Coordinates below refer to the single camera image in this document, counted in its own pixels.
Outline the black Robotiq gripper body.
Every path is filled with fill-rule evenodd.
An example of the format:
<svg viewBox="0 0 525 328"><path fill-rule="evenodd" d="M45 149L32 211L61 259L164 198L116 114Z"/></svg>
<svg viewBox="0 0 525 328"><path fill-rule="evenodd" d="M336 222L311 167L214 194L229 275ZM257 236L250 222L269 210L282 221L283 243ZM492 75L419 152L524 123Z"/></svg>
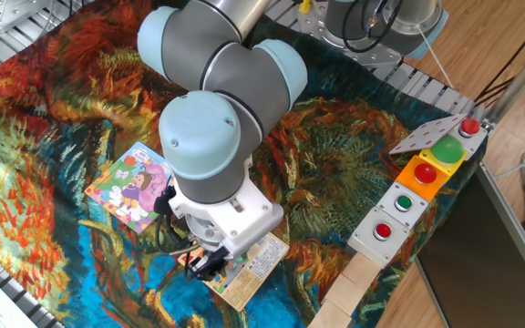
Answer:
<svg viewBox="0 0 525 328"><path fill-rule="evenodd" d="M200 270L219 270L225 266L229 259L229 251L220 247L216 251L205 251L199 261Z"/></svg>

